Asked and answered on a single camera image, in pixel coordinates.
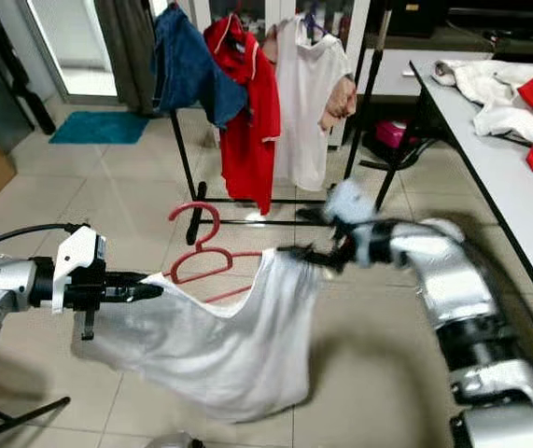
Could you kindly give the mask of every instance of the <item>denim jacket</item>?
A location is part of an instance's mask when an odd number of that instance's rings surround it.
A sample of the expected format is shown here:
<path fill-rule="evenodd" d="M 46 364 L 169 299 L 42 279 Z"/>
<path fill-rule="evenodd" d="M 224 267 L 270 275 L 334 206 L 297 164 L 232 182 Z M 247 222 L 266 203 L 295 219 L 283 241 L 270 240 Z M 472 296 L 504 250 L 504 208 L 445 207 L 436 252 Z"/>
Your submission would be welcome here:
<path fill-rule="evenodd" d="M 156 19 L 152 70 L 158 111 L 199 101 L 208 120 L 224 128 L 247 104 L 247 92 L 218 67 L 200 32 L 180 7 L 169 6 Z"/>

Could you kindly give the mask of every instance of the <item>white table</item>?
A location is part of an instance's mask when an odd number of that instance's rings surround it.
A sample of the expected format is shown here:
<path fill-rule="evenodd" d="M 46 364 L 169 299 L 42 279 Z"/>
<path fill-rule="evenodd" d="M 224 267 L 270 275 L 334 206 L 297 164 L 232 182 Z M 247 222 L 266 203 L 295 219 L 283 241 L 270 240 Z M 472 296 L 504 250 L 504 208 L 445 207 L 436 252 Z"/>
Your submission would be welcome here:
<path fill-rule="evenodd" d="M 412 67 L 422 93 L 438 108 L 464 162 L 533 281 L 533 172 L 526 162 L 529 149 L 476 135 L 472 119 L 480 107 L 456 88 L 441 86 L 432 79 L 432 65 Z"/>

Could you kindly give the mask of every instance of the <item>teal mat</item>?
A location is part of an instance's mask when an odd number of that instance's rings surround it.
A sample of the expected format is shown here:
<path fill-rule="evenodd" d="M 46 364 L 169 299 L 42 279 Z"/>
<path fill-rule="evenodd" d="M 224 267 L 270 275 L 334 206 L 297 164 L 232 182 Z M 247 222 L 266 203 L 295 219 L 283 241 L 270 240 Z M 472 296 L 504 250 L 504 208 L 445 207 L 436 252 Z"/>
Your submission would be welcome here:
<path fill-rule="evenodd" d="M 129 112 L 74 112 L 50 142 L 132 145 L 142 136 L 147 122 L 148 119 Z"/>

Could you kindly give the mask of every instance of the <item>red polo shirt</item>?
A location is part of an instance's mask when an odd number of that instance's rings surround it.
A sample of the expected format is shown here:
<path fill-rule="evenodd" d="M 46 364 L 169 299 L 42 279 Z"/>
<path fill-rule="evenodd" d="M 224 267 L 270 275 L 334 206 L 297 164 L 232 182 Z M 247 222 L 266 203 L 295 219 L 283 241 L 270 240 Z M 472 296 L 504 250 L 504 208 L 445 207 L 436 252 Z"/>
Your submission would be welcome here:
<path fill-rule="evenodd" d="M 256 38 L 230 15 L 203 32 L 220 68 L 247 88 L 248 108 L 220 131 L 222 176 L 233 199 L 251 199 L 267 215 L 273 194 L 274 145 L 280 105 L 274 70 Z"/>

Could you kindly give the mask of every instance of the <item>white cloth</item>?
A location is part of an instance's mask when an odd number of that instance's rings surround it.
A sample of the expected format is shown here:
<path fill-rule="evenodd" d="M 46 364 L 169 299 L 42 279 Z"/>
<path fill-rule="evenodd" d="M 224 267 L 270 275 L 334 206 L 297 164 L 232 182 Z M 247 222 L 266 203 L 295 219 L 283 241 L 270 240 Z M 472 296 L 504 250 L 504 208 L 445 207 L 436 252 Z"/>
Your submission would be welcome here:
<path fill-rule="evenodd" d="M 318 191 L 326 174 L 328 134 L 318 122 L 334 86 L 351 73 L 343 44 L 325 35 L 312 45 L 302 16 L 279 24 L 276 81 L 281 104 L 281 136 L 274 176 Z"/>
<path fill-rule="evenodd" d="M 503 61 L 438 61 L 432 77 L 457 86 L 468 100 L 483 105 L 473 119 L 478 135 L 516 132 L 533 142 L 533 109 L 517 89 L 533 78 L 533 65 Z"/>
<path fill-rule="evenodd" d="M 159 298 L 103 304 L 93 341 L 81 341 L 76 315 L 72 351 L 113 369 L 141 373 L 231 422 L 274 413 L 308 393 L 310 325 L 320 270 L 268 249 L 247 296 L 219 306 L 193 299 L 162 274 L 145 283 Z"/>

